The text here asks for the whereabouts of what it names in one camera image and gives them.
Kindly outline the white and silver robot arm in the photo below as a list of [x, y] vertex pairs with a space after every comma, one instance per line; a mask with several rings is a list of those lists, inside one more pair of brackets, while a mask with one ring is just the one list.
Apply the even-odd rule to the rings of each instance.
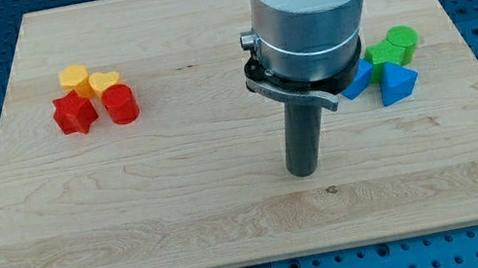
[[251, 0], [257, 57], [274, 76], [315, 82], [354, 56], [363, 0]]

